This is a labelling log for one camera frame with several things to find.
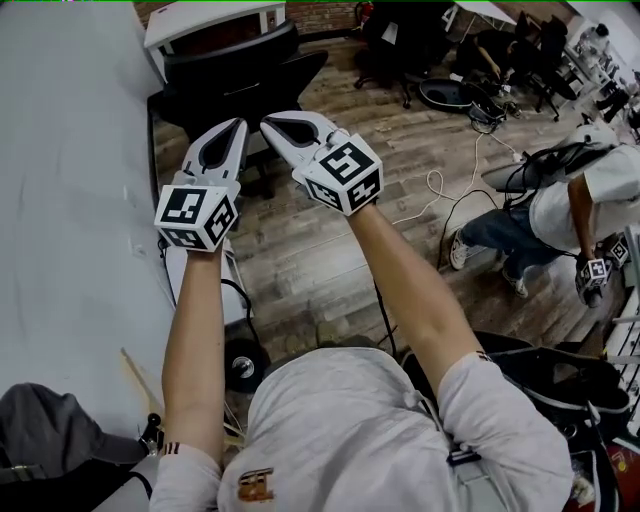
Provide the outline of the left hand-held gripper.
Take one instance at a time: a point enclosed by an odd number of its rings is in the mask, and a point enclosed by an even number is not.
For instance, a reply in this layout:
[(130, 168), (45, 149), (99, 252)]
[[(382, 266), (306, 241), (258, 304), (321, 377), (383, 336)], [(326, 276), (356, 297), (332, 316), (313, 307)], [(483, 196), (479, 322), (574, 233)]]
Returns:
[(233, 118), (190, 145), (182, 171), (161, 190), (154, 219), (154, 227), (170, 246), (216, 251), (222, 244), (239, 218), (237, 179), (245, 168), (248, 140), (247, 122)]

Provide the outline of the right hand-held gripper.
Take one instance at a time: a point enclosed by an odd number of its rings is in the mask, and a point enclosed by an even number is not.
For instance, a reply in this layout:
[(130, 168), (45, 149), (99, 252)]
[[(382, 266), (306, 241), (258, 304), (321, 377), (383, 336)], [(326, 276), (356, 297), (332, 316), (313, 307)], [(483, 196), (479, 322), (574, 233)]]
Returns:
[(308, 195), (345, 216), (384, 190), (383, 164), (371, 147), (317, 112), (271, 113), (261, 120), (260, 130)]

